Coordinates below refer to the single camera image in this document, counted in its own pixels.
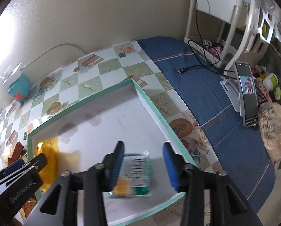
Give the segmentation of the green white corn packet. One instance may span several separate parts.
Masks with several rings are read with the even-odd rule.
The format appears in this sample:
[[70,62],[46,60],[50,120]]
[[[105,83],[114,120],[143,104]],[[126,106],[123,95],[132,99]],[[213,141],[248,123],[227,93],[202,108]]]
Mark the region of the green white corn packet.
[[122,197],[150,197],[151,159],[148,151],[124,156],[116,186],[110,192]]

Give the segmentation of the teal cube toy box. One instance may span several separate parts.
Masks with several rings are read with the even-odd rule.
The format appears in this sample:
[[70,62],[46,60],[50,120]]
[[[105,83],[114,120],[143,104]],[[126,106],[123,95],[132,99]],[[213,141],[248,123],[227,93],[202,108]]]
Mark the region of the teal cube toy box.
[[8,88],[8,94],[21,103],[29,95],[31,84],[25,75],[21,74]]

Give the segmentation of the checkered picture tablecloth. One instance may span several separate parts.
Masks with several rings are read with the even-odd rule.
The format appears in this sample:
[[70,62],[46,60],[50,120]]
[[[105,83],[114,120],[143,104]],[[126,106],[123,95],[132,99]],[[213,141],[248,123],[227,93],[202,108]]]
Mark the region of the checkered picture tablecloth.
[[13,101],[0,114],[0,170],[20,142],[26,160],[42,140],[57,138],[59,172],[86,171],[112,152],[150,157],[150,195],[104,194],[109,225],[127,225],[170,207],[182,194],[170,185],[163,144],[202,171],[222,169],[203,129],[173,85],[138,42],[99,50],[50,73],[23,104]]

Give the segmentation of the white plastic shelf rack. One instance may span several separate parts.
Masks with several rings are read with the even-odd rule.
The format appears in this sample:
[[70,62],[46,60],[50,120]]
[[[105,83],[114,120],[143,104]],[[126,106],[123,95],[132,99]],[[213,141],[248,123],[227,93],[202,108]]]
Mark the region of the white plastic shelf rack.
[[[198,11],[222,21],[217,42],[223,50],[217,57],[205,49],[203,38],[195,40],[191,35]],[[225,75],[233,76],[234,62],[255,66],[268,47],[281,47],[281,9],[274,0],[190,0],[184,42]]]

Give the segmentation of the yellow cake snack packet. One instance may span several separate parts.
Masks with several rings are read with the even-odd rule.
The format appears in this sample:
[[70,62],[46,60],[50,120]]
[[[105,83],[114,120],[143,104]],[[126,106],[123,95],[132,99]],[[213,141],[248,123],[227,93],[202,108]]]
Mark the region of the yellow cake snack packet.
[[40,191],[45,193],[57,178],[58,170],[58,138],[46,139],[37,145],[36,155],[43,153],[47,158],[47,165],[39,172],[43,181]]

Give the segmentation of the smartphone on stand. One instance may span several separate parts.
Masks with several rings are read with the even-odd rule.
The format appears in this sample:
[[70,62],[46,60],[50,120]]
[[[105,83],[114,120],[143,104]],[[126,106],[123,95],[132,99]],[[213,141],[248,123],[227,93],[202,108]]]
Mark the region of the smartphone on stand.
[[258,123],[258,102],[250,65],[235,62],[233,67],[239,88],[242,124],[245,128],[253,127]]

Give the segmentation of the dark red biscuit packet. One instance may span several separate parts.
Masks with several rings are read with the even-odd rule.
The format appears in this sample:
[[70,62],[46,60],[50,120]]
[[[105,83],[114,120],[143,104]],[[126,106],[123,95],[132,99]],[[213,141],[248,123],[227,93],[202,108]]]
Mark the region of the dark red biscuit packet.
[[12,153],[12,156],[9,159],[10,164],[12,164],[13,162],[15,162],[16,160],[18,160],[20,158],[23,149],[24,149],[24,146],[20,142],[17,142],[15,147],[14,147],[14,151]]

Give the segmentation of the blue cloth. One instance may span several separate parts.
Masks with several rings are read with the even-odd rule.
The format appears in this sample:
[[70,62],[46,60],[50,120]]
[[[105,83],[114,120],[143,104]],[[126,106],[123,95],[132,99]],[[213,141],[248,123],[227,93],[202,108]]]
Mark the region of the blue cloth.
[[260,132],[242,125],[220,81],[190,47],[175,38],[152,37],[138,44],[159,67],[206,134],[224,171],[258,212],[275,185],[275,169]]

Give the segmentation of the white power strip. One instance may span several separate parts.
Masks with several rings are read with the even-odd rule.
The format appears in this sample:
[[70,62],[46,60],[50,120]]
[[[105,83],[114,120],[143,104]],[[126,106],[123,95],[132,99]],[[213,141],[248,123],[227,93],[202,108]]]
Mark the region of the white power strip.
[[0,79],[3,80],[4,84],[12,84],[21,76],[21,74],[21,63],[18,64],[16,67],[10,65],[7,70],[3,73],[3,75],[0,75]]

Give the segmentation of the clear plastic bag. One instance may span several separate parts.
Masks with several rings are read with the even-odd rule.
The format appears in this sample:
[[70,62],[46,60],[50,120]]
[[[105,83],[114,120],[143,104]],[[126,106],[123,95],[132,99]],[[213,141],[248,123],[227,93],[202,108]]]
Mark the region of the clear plastic bag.
[[281,105],[263,103],[259,107],[258,124],[264,147],[272,162],[281,159]]

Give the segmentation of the mint green shallow box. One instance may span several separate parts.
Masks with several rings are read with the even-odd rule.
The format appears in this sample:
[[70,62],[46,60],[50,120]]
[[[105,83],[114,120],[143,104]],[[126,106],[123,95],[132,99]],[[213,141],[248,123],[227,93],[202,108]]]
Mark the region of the mint green shallow box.
[[86,171],[111,153],[119,141],[125,153],[148,151],[151,159],[150,197],[117,197],[104,193],[109,225],[128,225],[149,217],[181,199],[170,185],[163,144],[188,163],[194,160],[147,94],[126,80],[93,94],[51,118],[34,122],[28,135],[28,156],[46,139],[58,138],[58,170]]

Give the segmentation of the white phone stand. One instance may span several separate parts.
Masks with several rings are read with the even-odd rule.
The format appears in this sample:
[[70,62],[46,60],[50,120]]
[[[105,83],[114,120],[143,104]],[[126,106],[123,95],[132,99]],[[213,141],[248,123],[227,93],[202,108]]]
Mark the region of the white phone stand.
[[242,116],[237,81],[228,78],[223,78],[220,84],[224,92],[227,94],[228,99],[230,100],[235,112],[239,113],[240,116]]

